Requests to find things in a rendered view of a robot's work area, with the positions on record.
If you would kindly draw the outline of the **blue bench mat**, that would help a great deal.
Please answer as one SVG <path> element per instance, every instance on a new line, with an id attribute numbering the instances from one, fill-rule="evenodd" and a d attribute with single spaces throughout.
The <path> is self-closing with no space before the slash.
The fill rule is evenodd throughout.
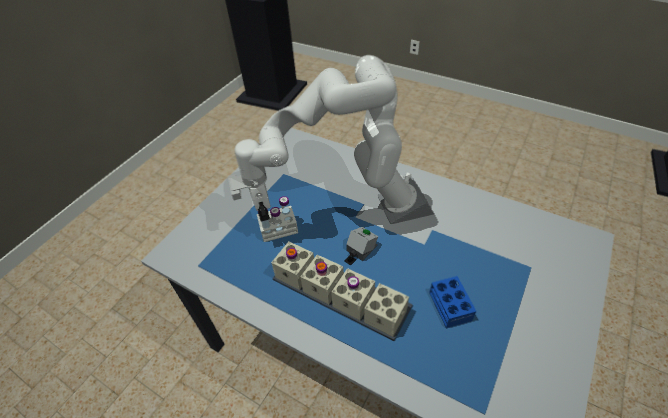
<path id="1" fill-rule="evenodd" d="M 485 415 L 531 267 L 434 230 L 424 245 L 356 218 L 364 204 L 285 174 L 267 193 L 268 211 L 288 197 L 298 233 L 264 242 L 253 206 L 198 267 Z M 378 246 L 351 262 L 346 244 L 360 227 Z M 395 340 L 274 281 L 271 262 L 288 242 L 409 296 Z M 456 276 L 476 314 L 446 328 L 429 291 Z"/>

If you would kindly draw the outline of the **beige bucket adapter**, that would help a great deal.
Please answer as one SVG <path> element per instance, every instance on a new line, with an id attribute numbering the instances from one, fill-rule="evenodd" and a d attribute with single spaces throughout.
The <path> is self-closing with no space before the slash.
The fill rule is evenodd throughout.
<path id="1" fill-rule="evenodd" d="M 289 261 L 286 256 L 286 251 L 289 248 L 297 250 L 297 260 Z M 275 274 L 275 278 L 297 288 L 301 289 L 301 275 L 310 265 L 314 259 L 314 253 L 306 250 L 296 244 L 288 242 L 280 253 L 271 262 Z"/>
<path id="2" fill-rule="evenodd" d="M 408 299 L 409 296 L 379 283 L 364 308 L 364 323 L 393 337 L 407 312 Z"/>
<path id="3" fill-rule="evenodd" d="M 326 275 L 320 276 L 317 274 L 316 264 L 318 262 L 325 262 L 327 264 Z M 329 305 L 332 301 L 331 292 L 343 274 L 343 266 L 316 255 L 301 275 L 303 292 Z"/>
<path id="4" fill-rule="evenodd" d="M 359 279 L 359 288 L 349 290 L 347 281 L 351 276 Z M 375 281 L 350 269 L 346 269 L 334 289 L 332 290 L 333 307 L 361 320 L 364 308 L 375 291 Z M 368 300 L 369 299 L 369 300 Z"/>

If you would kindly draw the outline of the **blue tube rack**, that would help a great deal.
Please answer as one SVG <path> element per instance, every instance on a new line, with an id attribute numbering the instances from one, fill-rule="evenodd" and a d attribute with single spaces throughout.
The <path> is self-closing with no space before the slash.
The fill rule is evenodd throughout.
<path id="1" fill-rule="evenodd" d="M 458 282 L 459 286 L 457 285 L 456 281 Z M 464 293 L 465 297 L 463 296 L 462 292 Z M 448 279 L 436 281 L 431 284 L 429 293 L 446 328 L 473 321 L 473 318 L 476 314 L 476 309 L 474 308 L 459 278 L 451 277 Z M 471 306 L 471 309 L 468 304 Z"/>

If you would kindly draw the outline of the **white tube rack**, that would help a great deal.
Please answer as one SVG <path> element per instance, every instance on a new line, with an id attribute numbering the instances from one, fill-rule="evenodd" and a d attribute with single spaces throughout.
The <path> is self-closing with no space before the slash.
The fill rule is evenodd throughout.
<path id="1" fill-rule="evenodd" d="M 280 212 L 281 212 L 280 216 L 281 216 L 282 223 L 280 225 L 276 226 L 276 225 L 273 224 L 270 211 L 268 211 L 271 226 L 269 228 L 266 228 L 266 229 L 262 227 L 262 223 L 260 221 L 259 215 L 257 214 L 257 218 L 258 218 L 258 222 L 259 222 L 259 226 L 260 226 L 260 230 L 261 230 L 261 234 L 262 234 L 264 242 L 271 241 L 271 240 L 274 240 L 274 239 L 278 239 L 278 238 L 282 238 L 282 237 L 286 237 L 286 236 L 298 233 L 297 222 L 296 222 L 293 210 L 290 208 L 290 213 L 287 214 L 287 215 L 282 214 L 281 208 L 280 208 Z M 291 217 L 291 219 L 284 221 L 285 218 L 287 218 L 287 217 Z M 276 232 L 275 229 L 280 228 L 280 227 L 283 227 L 284 230 Z M 264 231 L 268 231 L 268 230 L 271 230 L 271 231 L 269 233 L 264 232 Z"/>

